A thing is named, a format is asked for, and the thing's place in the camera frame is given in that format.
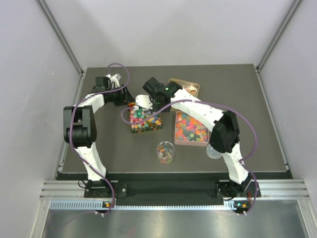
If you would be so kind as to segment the gold tin of pastel gummies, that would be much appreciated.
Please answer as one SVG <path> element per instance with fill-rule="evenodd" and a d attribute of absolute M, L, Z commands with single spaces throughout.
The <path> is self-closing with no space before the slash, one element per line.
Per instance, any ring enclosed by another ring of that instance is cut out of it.
<path fill-rule="evenodd" d="M 186 89 L 188 93 L 190 93 L 192 96 L 197 97 L 199 94 L 200 85 L 198 83 L 189 82 L 181 79 L 175 79 L 171 78 L 168 82 L 175 82 L 183 87 L 183 89 Z"/>

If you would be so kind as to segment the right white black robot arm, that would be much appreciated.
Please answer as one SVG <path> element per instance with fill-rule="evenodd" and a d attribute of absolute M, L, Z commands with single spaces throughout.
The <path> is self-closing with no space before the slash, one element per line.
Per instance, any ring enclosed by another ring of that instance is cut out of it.
<path fill-rule="evenodd" d="M 218 194 L 231 199 L 247 194 L 252 177 L 241 155 L 237 114 L 232 109 L 223 111 L 200 101 L 175 82 L 164 85 L 152 77 L 143 89 L 147 94 L 136 97 L 138 106 L 153 113 L 174 108 L 198 120 L 211 132 L 206 153 L 213 159 L 222 157 L 229 173 L 228 183 L 217 184 Z"/>

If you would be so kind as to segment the gold tin of star candies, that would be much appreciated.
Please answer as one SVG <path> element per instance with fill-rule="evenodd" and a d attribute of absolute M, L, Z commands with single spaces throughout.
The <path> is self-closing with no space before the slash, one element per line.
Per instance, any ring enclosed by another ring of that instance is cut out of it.
<path fill-rule="evenodd" d="M 151 112 L 136 106 L 135 103 L 130 103 L 128 107 L 129 120 L 131 123 L 135 123 L 130 125 L 133 134 L 162 129 L 160 114 L 150 118 Z"/>

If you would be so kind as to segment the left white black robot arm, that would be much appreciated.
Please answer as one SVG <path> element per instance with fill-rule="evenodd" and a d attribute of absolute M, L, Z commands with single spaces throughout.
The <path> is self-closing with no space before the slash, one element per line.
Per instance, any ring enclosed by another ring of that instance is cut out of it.
<path fill-rule="evenodd" d="M 95 113 L 107 103 L 123 106 L 134 100 L 128 89 L 120 85 L 120 78 L 118 73 L 97 77 L 92 93 L 77 105 L 63 109 L 64 140 L 73 146 L 87 170 L 88 181 L 81 181 L 85 197 L 111 197 L 113 194 L 112 184 L 106 180 L 107 170 L 97 151 Z"/>

